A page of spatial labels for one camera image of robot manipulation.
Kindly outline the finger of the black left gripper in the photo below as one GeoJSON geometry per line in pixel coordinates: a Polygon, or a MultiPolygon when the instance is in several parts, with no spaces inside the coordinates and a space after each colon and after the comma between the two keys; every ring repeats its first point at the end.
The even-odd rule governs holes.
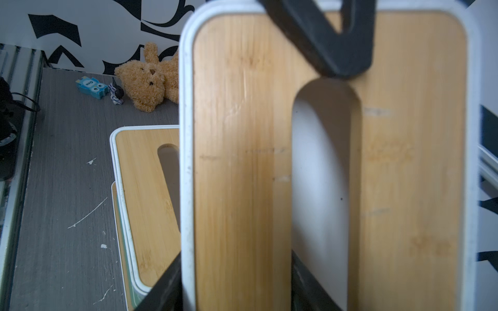
{"type": "Polygon", "coordinates": [[[337,32],[315,1],[260,1],[268,16],[322,76],[350,79],[372,65],[376,1],[343,1],[337,32]]]}

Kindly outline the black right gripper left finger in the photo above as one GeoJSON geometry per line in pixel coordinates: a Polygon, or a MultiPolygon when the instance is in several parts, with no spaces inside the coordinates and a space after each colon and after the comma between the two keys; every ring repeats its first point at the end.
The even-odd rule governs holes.
{"type": "Polygon", "coordinates": [[[181,253],[164,271],[135,311],[182,310],[181,253]]]}

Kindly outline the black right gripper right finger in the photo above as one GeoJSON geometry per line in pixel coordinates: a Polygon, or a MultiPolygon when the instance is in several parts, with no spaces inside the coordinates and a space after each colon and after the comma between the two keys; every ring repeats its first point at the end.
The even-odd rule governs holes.
{"type": "Polygon", "coordinates": [[[291,274],[291,310],[341,311],[294,250],[291,274]]]}

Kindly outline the white box bamboo lid front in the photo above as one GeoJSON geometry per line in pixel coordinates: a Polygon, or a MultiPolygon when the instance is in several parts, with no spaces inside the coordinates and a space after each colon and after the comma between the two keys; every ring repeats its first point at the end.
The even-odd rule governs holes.
{"type": "Polygon", "coordinates": [[[116,226],[116,232],[117,232],[117,243],[118,243],[118,248],[119,248],[119,262],[121,265],[121,272],[123,276],[123,286],[124,286],[124,298],[126,299],[126,306],[127,310],[134,310],[133,306],[133,295],[132,295],[132,290],[130,289],[130,284],[129,284],[129,278],[128,278],[128,266],[126,263],[126,251],[125,251],[125,245],[123,242],[123,234],[121,230],[121,220],[119,216],[119,207],[118,207],[118,201],[117,201],[117,187],[115,181],[111,185],[111,192],[112,192],[112,203],[113,203],[113,210],[114,210],[114,218],[115,218],[115,226],[116,226]]]}

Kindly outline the white box bamboo lid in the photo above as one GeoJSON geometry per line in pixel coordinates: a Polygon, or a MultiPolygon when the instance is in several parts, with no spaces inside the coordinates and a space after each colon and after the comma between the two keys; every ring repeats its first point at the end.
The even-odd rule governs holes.
{"type": "Polygon", "coordinates": [[[117,201],[117,187],[115,181],[111,185],[111,192],[112,192],[112,203],[113,203],[113,210],[114,210],[114,218],[115,218],[115,226],[116,226],[116,232],[117,232],[117,243],[118,243],[118,248],[119,248],[119,262],[121,265],[121,272],[123,276],[123,286],[124,286],[124,298],[126,299],[126,306],[127,310],[134,310],[133,306],[133,295],[132,295],[132,290],[130,289],[130,284],[129,284],[129,278],[128,278],[128,266],[126,263],[126,251],[125,251],[125,245],[123,242],[123,234],[121,230],[121,220],[119,216],[119,207],[118,207],[118,201],[117,201]]]}
{"type": "Polygon", "coordinates": [[[110,136],[124,262],[140,296],[181,250],[179,146],[177,125],[124,126],[110,136]]]}
{"type": "MultiPolygon", "coordinates": [[[[373,64],[334,81],[350,120],[347,306],[472,310],[481,32],[458,1],[380,1],[373,64]]],[[[257,1],[212,1],[180,40],[189,310],[289,310],[292,115],[319,73],[257,1]]]]}

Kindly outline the green tissue box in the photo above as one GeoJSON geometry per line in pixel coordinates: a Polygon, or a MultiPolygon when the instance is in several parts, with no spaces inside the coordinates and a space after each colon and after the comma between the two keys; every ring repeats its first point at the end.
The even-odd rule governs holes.
{"type": "Polygon", "coordinates": [[[128,263],[127,263],[127,254],[126,254],[126,249],[125,249],[125,242],[123,238],[123,233],[121,230],[121,222],[119,220],[119,217],[116,218],[116,227],[117,227],[117,236],[118,236],[118,241],[119,241],[119,249],[120,249],[120,261],[121,261],[121,268],[123,272],[123,282],[124,282],[124,287],[125,287],[125,294],[126,294],[126,300],[127,300],[127,310],[134,310],[143,300],[143,296],[138,294],[131,283],[131,278],[128,270],[128,263]]]}

